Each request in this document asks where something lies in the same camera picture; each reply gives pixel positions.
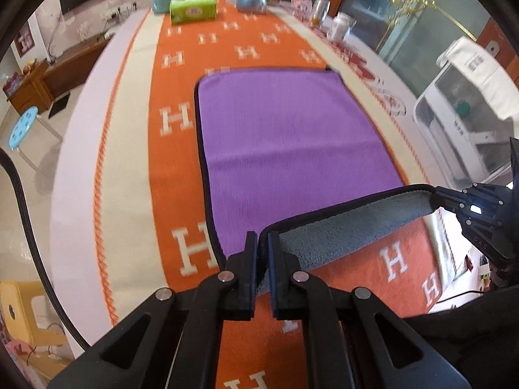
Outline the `purple and grey towel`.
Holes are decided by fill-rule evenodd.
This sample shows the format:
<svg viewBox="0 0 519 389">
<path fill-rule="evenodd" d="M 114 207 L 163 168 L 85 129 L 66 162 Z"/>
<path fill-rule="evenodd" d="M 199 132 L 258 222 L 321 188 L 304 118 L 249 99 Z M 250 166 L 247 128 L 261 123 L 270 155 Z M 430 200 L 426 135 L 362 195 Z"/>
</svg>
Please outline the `purple and grey towel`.
<svg viewBox="0 0 519 389">
<path fill-rule="evenodd" d="M 404 183 L 365 111 L 331 70 L 246 68 L 194 89 L 209 238 L 217 257 L 246 234 Z"/>
</svg>

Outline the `white sterilizer appliance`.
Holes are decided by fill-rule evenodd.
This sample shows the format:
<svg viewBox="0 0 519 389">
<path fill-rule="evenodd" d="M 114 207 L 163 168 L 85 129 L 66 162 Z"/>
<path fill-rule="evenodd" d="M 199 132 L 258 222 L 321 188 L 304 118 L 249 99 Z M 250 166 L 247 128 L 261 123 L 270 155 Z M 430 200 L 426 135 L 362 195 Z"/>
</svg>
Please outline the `white sterilizer appliance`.
<svg viewBox="0 0 519 389">
<path fill-rule="evenodd" d="M 512 182 L 509 139 L 518 136 L 518 88 L 476 42 L 461 37 L 436 59 L 439 74 L 414 106 L 414 122 L 446 182 Z"/>
</svg>

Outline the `light blue plastic stool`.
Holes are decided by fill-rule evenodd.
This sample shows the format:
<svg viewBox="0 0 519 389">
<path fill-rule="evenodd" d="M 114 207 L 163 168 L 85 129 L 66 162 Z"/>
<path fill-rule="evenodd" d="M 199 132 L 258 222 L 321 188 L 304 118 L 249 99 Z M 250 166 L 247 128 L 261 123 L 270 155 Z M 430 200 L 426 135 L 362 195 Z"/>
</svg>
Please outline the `light blue plastic stool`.
<svg viewBox="0 0 519 389">
<path fill-rule="evenodd" d="M 18 121 L 11 129 L 8 145 L 11 151 L 17 152 L 19 156 L 37 173 L 42 174 L 40 168 L 24 153 L 21 148 L 21 143 L 29 135 L 33 126 L 39 123 L 47 131 L 55 137 L 59 143 L 63 142 L 63 136 L 60 135 L 46 120 L 39 114 L 39 109 L 36 106 L 28 108 L 20 115 Z"/>
</svg>

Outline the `wooden TV cabinet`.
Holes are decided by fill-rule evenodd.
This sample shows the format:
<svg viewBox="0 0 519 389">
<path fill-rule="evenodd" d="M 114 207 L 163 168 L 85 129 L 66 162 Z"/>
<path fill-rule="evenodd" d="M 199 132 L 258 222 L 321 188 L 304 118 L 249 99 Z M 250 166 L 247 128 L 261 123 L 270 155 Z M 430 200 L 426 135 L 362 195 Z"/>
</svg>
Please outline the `wooden TV cabinet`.
<svg viewBox="0 0 519 389">
<path fill-rule="evenodd" d="M 86 82 L 110 38 L 95 35 L 66 50 L 55 62 L 36 62 L 19 87 L 7 100 L 18 114 L 36 106 L 39 113 L 49 110 L 59 97 Z"/>
</svg>

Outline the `green tissue box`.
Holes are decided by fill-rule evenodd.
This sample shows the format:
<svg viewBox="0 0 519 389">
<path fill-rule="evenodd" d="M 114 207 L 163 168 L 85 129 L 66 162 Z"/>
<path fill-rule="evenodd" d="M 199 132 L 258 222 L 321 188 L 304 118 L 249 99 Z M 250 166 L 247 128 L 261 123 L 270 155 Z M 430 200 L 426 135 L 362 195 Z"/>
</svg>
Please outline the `green tissue box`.
<svg viewBox="0 0 519 389">
<path fill-rule="evenodd" d="M 216 0 L 171 0 L 169 14 L 173 25 L 213 20 L 217 16 Z"/>
</svg>

